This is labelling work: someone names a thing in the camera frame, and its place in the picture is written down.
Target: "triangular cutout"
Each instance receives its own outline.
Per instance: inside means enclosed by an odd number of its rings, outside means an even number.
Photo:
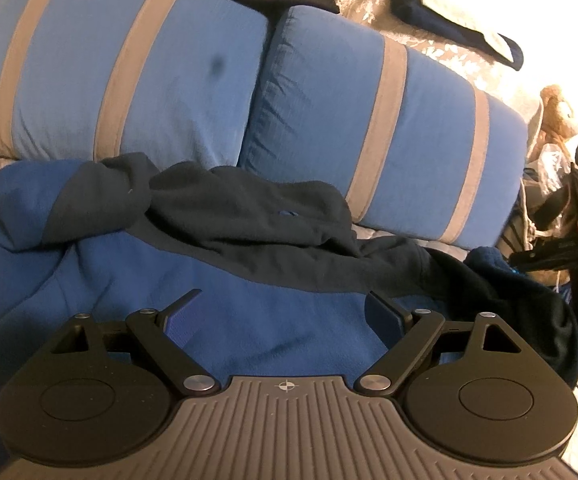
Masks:
[[[508,354],[520,354],[520,348],[509,339],[498,325],[490,325],[485,332],[485,341],[482,349],[487,352],[506,352]]]
[[[88,341],[83,327],[75,326],[62,338],[55,348],[53,354],[70,354],[73,352],[86,352],[88,350]]]

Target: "beige stripe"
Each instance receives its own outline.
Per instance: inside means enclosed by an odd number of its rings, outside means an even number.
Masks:
[[[480,186],[482,170],[485,167],[485,159],[487,157],[490,133],[489,102],[487,101],[487,94],[476,87],[474,87],[474,97],[476,99],[476,111],[474,112],[476,121],[474,125],[472,152],[469,156],[467,172],[464,175],[463,189],[460,190],[460,195],[458,195],[456,208],[454,208],[445,232],[439,238],[439,240],[445,244],[453,244],[460,236],[460,233],[463,232],[467,218],[469,218],[469,214],[472,212],[472,206],[474,205],[474,199]]]
[[[115,60],[102,98],[93,158],[120,153],[120,141],[140,74],[162,24],[176,0],[144,0]]]
[[[354,222],[360,222],[367,214],[383,173],[400,113],[406,78],[407,49],[391,38],[384,38],[383,71],[365,141],[346,197]]]
[[[13,147],[12,122],[18,82],[35,28],[49,1],[29,0],[26,3],[6,50],[0,73],[0,156],[16,158]]]

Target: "crosshair symbol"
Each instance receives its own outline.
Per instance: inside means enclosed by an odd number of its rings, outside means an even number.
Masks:
[[[284,380],[280,384],[277,384],[275,387],[280,388],[282,391],[287,393],[296,388],[297,386],[298,386],[297,384],[294,384],[291,381]]]

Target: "blue cushion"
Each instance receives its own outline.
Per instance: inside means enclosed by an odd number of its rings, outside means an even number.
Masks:
[[[28,1],[0,0],[0,76]],[[146,1],[49,1],[15,95],[16,156],[93,158],[102,99]],[[175,0],[140,72],[119,152],[145,152],[160,168],[235,165],[268,26],[231,0]]]
[[[393,40],[341,16],[291,8],[269,47],[239,165],[277,182],[323,180],[350,193],[383,83],[386,41]],[[517,197],[527,127],[481,92],[482,137],[479,91],[411,49],[403,60],[400,106],[396,92],[382,97],[399,106],[393,137],[358,223],[464,248],[493,245]],[[465,203],[466,218],[451,228]]]

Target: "teddy bear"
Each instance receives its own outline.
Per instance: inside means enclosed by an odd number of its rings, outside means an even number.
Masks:
[[[565,157],[573,162],[565,146],[565,142],[578,135],[578,122],[574,118],[572,106],[558,85],[546,86],[540,91],[540,97],[543,101],[543,121],[527,162],[535,161],[545,144],[556,144]]]

